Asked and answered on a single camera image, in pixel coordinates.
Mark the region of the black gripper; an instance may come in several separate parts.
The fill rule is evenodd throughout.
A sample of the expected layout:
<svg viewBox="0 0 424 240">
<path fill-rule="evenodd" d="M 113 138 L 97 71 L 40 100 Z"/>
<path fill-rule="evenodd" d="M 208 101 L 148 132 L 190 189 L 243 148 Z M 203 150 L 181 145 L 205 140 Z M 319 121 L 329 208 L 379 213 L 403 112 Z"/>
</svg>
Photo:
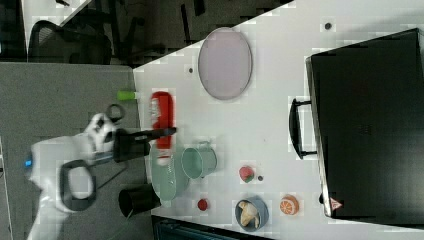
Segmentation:
<svg viewBox="0 0 424 240">
<path fill-rule="evenodd" d="M 118 129 L 113 144 L 113 160 L 117 163 L 145 157 L 150 152 L 148 141 L 172 136 L 177 132 L 176 127 L 160 128 L 130 133 Z"/>
</svg>

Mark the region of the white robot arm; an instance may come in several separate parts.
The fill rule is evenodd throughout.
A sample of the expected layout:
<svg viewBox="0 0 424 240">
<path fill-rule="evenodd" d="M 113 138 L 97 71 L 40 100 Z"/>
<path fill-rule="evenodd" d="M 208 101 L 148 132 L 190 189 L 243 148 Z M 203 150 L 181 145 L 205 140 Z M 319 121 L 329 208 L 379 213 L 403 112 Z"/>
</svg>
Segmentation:
<svg viewBox="0 0 424 240">
<path fill-rule="evenodd" d="M 57 240 L 73 213 L 90 208 L 97 198 L 92 168 L 149 154 L 152 140 L 176 132 L 174 127 L 130 133 L 105 113 L 94 115 L 79 134 L 37 142 L 26 161 L 29 180 L 41 189 L 38 212 L 27 240 Z"/>
</svg>

